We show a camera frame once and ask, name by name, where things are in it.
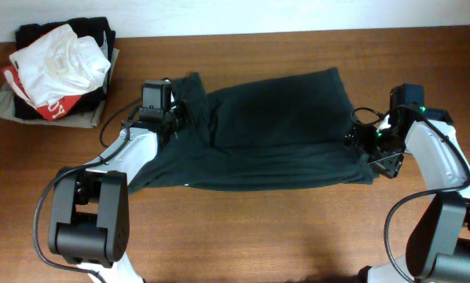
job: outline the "cable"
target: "cable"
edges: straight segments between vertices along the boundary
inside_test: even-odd
[[[128,108],[132,107],[132,105],[135,105],[136,103],[138,103],[139,101],[142,101],[142,98],[139,98],[139,99],[136,99],[134,101],[132,101],[130,104],[126,105],[125,107],[123,107],[122,109],[116,111],[115,113],[113,113],[111,115],[111,117],[109,117],[109,119],[106,121],[106,123],[104,124],[104,126],[102,126],[102,129],[101,129],[101,133],[99,134],[99,142],[101,143],[102,146],[104,146],[105,148],[108,148],[109,145],[106,145],[104,143],[104,139],[103,139],[103,135],[104,135],[104,131],[106,130],[106,127],[108,127],[109,123],[111,123],[111,121],[113,119],[115,119],[120,113],[122,113],[123,111],[127,110]]]
[[[398,201],[398,203],[396,203],[391,208],[391,210],[388,212],[387,218],[385,219],[385,225],[384,225],[385,251],[387,252],[387,256],[388,256],[392,266],[395,268],[395,270],[398,272],[398,274],[402,278],[404,278],[406,281],[408,281],[409,283],[414,283],[415,281],[412,280],[408,275],[406,275],[401,270],[399,265],[395,262],[394,256],[392,255],[391,246],[390,246],[390,243],[389,243],[389,227],[391,225],[392,216],[403,204],[407,203],[410,200],[414,200],[418,197],[424,197],[424,196],[428,196],[428,195],[432,195],[432,194],[436,194],[436,193],[457,192],[457,191],[460,191],[462,189],[465,189],[465,188],[469,187],[470,186],[470,170],[469,170],[469,167],[468,167],[467,162],[465,161],[464,157],[458,151],[457,147],[449,140],[449,138],[447,136],[445,136],[436,126],[434,126],[431,122],[429,122],[429,120],[427,118],[425,118],[422,115],[422,113],[418,112],[414,108],[411,108],[411,107],[406,106],[406,105],[398,105],[398,106],[395,106],[394,108],[390,109],[389,111],[387,111],[385,114],[381,115],[379,112],[377,112],[377,111],[375,111],[371,108],[361,107],[361,108],[355,109],[351,113],[351,119],[352,119],[352,122],[354,122],[356,125],[359,125],[359,126],[362,126],[362,127],[370,127],[372,125],[375,125],[376,123],[379,123],[379,122],[383,121],[387,115],[389,115],[391,112],[393,112],[395,109],[398,109],[398,108],[399,109],[402,108],[402,109],[410,110],[412,113],[414,113],[416,116],[418,116],[418,118],[420,120],[422,120],[425,124],[427,124],[427,126],[429,128],[431,128],[431,130],[433,130],[450,147],[453,154],[458,158],[459,163],[464,168],[464,172],[465,172],[466,177],[467,177],[466,180],[464,181],[464,183],[460,186],[455,186],[455,187],[451,187],[451,188],[443,188],[443,189],[430,189],[430,190],[427,190],[427,191],[424,191],[424,192],[419,192],[419,193],[414,193],[412,195],[409,195],[409,196],[403,198],[402,200]],[[354,114],[358,110],[367,110],[367,111],[370,111],[372,113],[375,113],[379,117],[379,119],[377,119],[377,120],[375,120],[371,123],[361,123],[361,122],[355,120],[354,117],[353,117]]]
[[[68,271],[73,271],[73,272],[91,274],[91,275],[95,276],[95,278],[99,279],[101,281],[101,283],[106,283],[104,278],[98,272],[96,272],[94,270],[86,270],[86,269],[82,269],[82,268],[78,268],[78,267],[65,266],[65,265],[61,265],[61,264],[58,264],[58,263],[54,263],[54,262],[50,261],[49,259],[47,259],[45,257],[45,255],[42,253],[41,248],[39,247],[38,220],[39,220],[39,212],[41,211],[41,207],[43,205],[43,202],[46,199],[46,196],[48,195],[50,190],[62,178],[65,178],[69,175],[72,175],[72,174],[74,174],[78,171],[82,171],[82,170],[85,170],[87,168],[96,167],[96,166],[99,166],[99,165],[102,165],[102,164],[106,163],[107,161],[109,161],[110,159],[115,157],[125,147],[125,145],[127,145],[127,143],[130,140],[130,124],[126,125],[125,128],[127,129],[127,135],[126,135],[125,139],[123,140],[123,143],[113,153],[111,153],[107,158],[105,158],[105,159],[100,158],[100,160],[97,161],[97,162],[94,162],[94,163],[91,163],[91,164],[84,164],[84,165],[69,169],[68,171],[62,172],[52,182],[49,183],[49,185],[45,188],[42,195],[40,196],[38,205],[36,206],[36,210],[35,210],[35,213],[34,213],[34,224],[33,224],[33,227],[32,227],[32,240],[34,242],[34,247],[35,247],[36,252],[38,253],[39,258],[44,263],[48,264],[49,266],[55,267],[55,268],[58,268],[58,269],[62,269],[62,270],[68,270]]]

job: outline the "black folded cloth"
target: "black folded cloth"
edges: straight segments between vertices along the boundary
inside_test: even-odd
[[[115,46],[116,32],[111,30],[108,19],[105,17],[76,18],[65,22],[56,22],[44,25],[27,24],[20,26],[18,31],[15,32],[17,50],[21,50],[22,48],[31,45],[31,43],[39,39],[42,35],[64,24],[69,24],[79,38],[83,36],[92,36],[100,47],[104,44],[107,45],[107,57],[111,62],[112,50]],[[82,95],[66,116],[81,112],[92,112],[95,110],[101,101],[106,99],[106,90],[109,84],[108,77],[110,75],[111,74],[108,72],[105,86],[101,86],[94,91]],[[16,118],[42,119],[41,115],[20,97],[14,96],[13,102],[15,104]]]
[[[193,73],[172,82],[196,126],[178,133],[135,176],[129,190],[188,186],[215,190],[301,189],[371,184],[368,157],[342,145],[352,104],[335,68],[268,79],[206,95]]]

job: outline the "gray folded cloth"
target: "gray folded cloth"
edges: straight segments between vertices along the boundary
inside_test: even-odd
[[[109,76],[109,82],[111,82],[113,68],[115,67],[118,53],[119,50],[114,48],[112,51],[111,75]],[[15,104],[13,102],[14,95],[15,93],[11,90],[8,83],[3,84],[0,89],[0,118],[32,125],[93,128],[101,123],[101,114],[105,106],[105,101],[101,101],[99,106],[97,106],[97,108],[92,112],[77,113],[54,121],[47,121],[45,119],[20,119],[15,117]]]

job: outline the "table surface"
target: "table surface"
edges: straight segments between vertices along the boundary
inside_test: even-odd
[[[336,66],[356,107],[385,111],[393,86],[425,86],[426,105],[449,110],[470,162],[470,27],[117,39],[116,47],[120,54],[103,120],[139,97],[147,79],[200,72],[212,91]],[[0,68],[13,50],[12,43],[0,43]],[[31,228],[39,195],[57,170],[102,151],[99,130],[0,119],[0,282],[90,281],[41,263]],[[106,139],[118,131],[114,123]],[[387,262],[385,216],[397,200],[423,189],[411,156],[396,179],[378,178],[371,186],[250,193],[143,189],[130,196],[127,252],[148,282],[275,282],[356,274]],[[395,216],[396,255],[404,252],[428,203],[427,197],[415,200]],[[51,196],[39,225],[45,250],[50,208]]]

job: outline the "white wall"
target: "white wall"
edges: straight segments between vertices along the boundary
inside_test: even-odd
[[[21,24],[106,16],[118,37],[470,24],[470,0],[0,0],[0,42]]]

